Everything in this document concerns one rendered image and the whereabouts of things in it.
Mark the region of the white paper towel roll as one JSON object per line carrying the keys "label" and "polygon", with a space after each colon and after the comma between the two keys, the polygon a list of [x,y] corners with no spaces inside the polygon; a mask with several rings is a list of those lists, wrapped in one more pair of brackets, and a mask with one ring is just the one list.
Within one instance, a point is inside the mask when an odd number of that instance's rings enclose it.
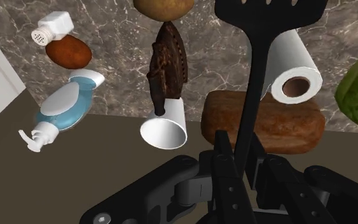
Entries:
{"label": "white paper towel roll", "polygon": [[271,94],[284,104],[299,104],[314,97],[322,76],[295,29],[283,32],[268,51],[261,96]]}

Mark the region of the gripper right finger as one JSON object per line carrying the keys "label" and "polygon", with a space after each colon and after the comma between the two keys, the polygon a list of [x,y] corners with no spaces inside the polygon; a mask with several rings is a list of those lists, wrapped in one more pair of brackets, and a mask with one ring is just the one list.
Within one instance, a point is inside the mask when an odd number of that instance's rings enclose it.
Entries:
{"label": "gripper right finger", "polygon": [[323,166],[303,172],[287,159],[265,153],[253,135],[246,175],[262,209],[284,206],[267,224],[358,224],[358,183]]}

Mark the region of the rusty old flat iron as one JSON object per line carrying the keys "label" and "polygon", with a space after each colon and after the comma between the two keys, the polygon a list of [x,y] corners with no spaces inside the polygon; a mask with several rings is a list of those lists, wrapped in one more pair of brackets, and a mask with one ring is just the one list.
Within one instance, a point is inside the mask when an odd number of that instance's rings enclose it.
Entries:
{"label": "rusty old flat iron", "polygon": [[164,22],[155,42],[146,77],[155,115],[165,114],[165,100],[179,99],[188,81],[186,50],[179,31],[172,22]]}

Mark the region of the brown bread loaf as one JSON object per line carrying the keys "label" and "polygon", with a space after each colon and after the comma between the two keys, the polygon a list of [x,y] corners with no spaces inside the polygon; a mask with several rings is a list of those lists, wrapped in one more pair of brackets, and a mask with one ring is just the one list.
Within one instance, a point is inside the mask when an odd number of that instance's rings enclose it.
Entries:
{"label": "brown bread loaf", "polygon": [[[201,118],[203,137],[214,143],[215,131],[228,132],[235,146],[245,92],[215,90],[205,100]],[[259,104],[254,131],[267,153],[302,154],[317,146],[325,129],[325,117],[310,99],[283,104],[266,94]]]}

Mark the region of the blue soap pump bottle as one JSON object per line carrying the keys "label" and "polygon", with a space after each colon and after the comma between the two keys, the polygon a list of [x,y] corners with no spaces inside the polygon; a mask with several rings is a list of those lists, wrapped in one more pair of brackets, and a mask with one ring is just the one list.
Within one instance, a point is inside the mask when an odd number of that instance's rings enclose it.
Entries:
{"label": "blue soap pump bottle", "polygon": [[44,145],[52,144],[60,132],[74,127],[88,113],[93,91],[104,81],[104,75],[97,71],[73,70],[68,82],[41,104],[31,136],[18,131],[28,149],[40,152]]}

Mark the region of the black slotted spatula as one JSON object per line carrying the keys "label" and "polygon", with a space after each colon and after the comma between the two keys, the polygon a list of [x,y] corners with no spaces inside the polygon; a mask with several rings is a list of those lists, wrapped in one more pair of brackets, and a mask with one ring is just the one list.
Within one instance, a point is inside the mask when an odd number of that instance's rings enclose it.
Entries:
{"label": "black slotted spatula", "polygon": [[251,44],[251,70],[238,128],[234,160],[239,176],[244,169],[252,140],[259,101],[265,81],[268,51],[281,33],[312,25],[323,15],[328,0],[215,0],[220,20],[243,30]]}

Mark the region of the reddish brown egg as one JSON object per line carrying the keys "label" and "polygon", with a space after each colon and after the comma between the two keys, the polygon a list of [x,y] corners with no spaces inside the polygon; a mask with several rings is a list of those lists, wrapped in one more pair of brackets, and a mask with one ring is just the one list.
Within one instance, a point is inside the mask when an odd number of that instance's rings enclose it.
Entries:
{"label": "reddish brown egg", "polygon": [[66,69],[82,69],[92,59],[89,46],[70,34],[61,40],[48,43],[45,51],[54,63]]}

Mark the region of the white salt shaker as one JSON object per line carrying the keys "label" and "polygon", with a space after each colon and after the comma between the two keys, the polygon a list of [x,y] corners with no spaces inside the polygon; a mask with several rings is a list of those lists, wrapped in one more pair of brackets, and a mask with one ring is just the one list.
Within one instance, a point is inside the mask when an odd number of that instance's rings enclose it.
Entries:
{"label": "white salt shaker", "polygon": [[31,32],[31,38],[40,46],[58,41],[74,29],[67,11],[53,11],[38,21],[38,27]]}

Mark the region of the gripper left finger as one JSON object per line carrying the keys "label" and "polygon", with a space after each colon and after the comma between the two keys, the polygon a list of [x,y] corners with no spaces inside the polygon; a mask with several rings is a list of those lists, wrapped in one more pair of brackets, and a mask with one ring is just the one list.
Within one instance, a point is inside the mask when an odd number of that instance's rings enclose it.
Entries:
{"label": "gripper left finger", "polygon": [[79,224],[174,224],[206,201],[212,209],[196,224],[256,224],[224,130],[213,150],[170,159],[87,210]]}

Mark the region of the white cup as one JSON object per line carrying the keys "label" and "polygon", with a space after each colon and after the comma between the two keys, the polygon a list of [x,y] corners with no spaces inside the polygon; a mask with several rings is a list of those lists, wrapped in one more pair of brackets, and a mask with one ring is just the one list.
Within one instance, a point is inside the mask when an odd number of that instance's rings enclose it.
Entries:
{"label": "white cup", "polygon": [[182,147],[188,140],[183,99],[166,99],[165,114],[156,116],[150,112],[140,127],[143,140],[163,150],[174,150]]}

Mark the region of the tan potato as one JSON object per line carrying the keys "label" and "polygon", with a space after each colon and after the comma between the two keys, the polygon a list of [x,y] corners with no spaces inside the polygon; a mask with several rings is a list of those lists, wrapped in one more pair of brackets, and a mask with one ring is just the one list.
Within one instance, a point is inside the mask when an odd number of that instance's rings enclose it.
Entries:
{"label": "tan potato", "polygon": [[194,3],[194,0],[133,0],[139,13],[159,22],[169,22],[185,16]]}

